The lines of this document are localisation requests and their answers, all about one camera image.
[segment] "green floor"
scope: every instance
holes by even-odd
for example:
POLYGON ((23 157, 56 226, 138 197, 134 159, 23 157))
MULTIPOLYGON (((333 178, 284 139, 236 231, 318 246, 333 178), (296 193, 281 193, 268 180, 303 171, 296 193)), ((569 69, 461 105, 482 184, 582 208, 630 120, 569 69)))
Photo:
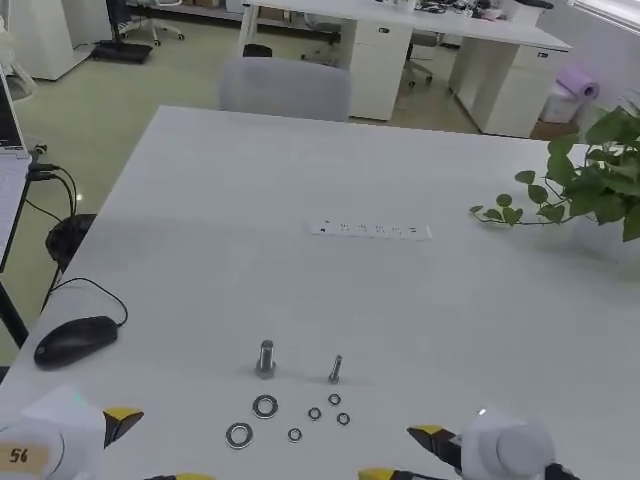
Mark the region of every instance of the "green floor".
MULTIPOLYGON (((218 79, 225 59, 235 50, 238 29, 179 26, 186 40, 167 34, 146 65, 87 61, 55 83, 41 82, 35 97, 17 105, 24 132, 49 145, 41 161, 61 165, 76 178, 81 213, 100 209, 158 105, 216 108, 218 79)), ((150 36, 142 31, 130 38, 148 41, 150 36)), ((259 34, 257 41, 271 46, 274 55, 289 58, 298 58, 318 44, 276 34, 259 34)), ((453 58, 452 52, 441 50, 426 62, 436 73, 431 87, 419 82, 413 92, 401 88, 389 125, 477 133, 444 84, 453 58)), ((67 213, 66 196, 55 182, 34 184, 29 199, 58 215, 67 213)), ((36 321, 54 273, 44 248, 52 226, 48 217, 25 206, 3 276, 27 325, 36 321)), ((0 365, 10 363, 15 352, 10 337, 0 329, 0 365)))

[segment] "mouse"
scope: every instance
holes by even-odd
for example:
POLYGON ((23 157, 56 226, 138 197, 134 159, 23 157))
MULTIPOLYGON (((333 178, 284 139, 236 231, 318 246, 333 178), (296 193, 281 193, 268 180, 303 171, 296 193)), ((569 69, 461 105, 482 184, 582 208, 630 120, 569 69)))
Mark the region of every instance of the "mouse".
POLYGON ((36 347, 33 360, 46 370, 65 367, 117 339, 118 324, 111 318, 78 318, 50 331, 36 347))

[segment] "washer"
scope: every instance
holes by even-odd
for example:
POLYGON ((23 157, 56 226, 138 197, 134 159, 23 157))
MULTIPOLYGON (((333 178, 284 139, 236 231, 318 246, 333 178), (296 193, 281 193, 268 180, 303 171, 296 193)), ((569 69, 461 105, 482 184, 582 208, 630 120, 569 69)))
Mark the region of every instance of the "washer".
POLYGON ((322 416, 322 412, 318 407, 313 407, 309 409, 309 411, 307 412, 307 415, 309 415, 309 418, 315 422, 316 420, 320 420, 320 417, 322 416))
POLYGON ((298 443, 302 440, 302 430, 299 428, 292 428, 287 432, 287 437, 289 437, 289 441, 291 443, 298 443))
POLYGON ((248 423, 236 422, 229 428, 227 428, 225 438, 227 440, 227 445, 229 445, 231 448, 233 448, 234 450, 242 450, 251 443, 251 440, 253 440, 253 429, 248 423), (243 430, 247 434, 246 438, 241 442, 236 442, 233 440, 233 434, 238 430, 243 430))
POLYGON ((267 420, 269 418, 273 418, 273 416, 278 411, 278 401, 272 395, 260 395, 253 401, 253 414, 262 419, 267 420), (260 410, 260 403, 267 402, 271 405, 271 409, 268 412, 263 412, 260 410))
POLYGON ((340 405, 340 403, 342 403, 342 397, 337 393, 332 393, 331 395, 329 395, 329 403, 334 407, 337 407, 338 405, 340 405))
POLYGON ((347 425, 349 425, 349 423, 351 423, 351 417, 344 412, 338 414, 337 420, 338 423, 343 427, 346 427, 347 425))

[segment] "yoga mat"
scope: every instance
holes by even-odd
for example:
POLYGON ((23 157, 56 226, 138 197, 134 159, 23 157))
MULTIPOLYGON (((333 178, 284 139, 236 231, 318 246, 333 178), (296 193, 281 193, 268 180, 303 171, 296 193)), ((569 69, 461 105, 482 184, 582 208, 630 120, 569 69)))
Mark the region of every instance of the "yoga mat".
POLYGON ((575 65, 562 69, 557 82, 580 99, 594 99, 600 93, 600 85, 575 65))

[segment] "bolt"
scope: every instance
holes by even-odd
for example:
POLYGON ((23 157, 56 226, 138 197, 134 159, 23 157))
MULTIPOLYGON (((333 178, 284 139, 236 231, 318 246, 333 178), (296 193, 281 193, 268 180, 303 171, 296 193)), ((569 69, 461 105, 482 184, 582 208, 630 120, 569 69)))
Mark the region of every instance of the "bolt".
POLYGON ((337 355, 336 361, 333 364, 333 370, 331 370, 331 375, 329 375, 329 383, 336 384, 340 381, 340 365, 342 365, 342 355, 337 355))
POLYGON ((256 363, 256 375, 263 380, 273 378, 276 371, 276 362, 273 361, 273 342, 265 340, 260 345, 260 358, 256 363))

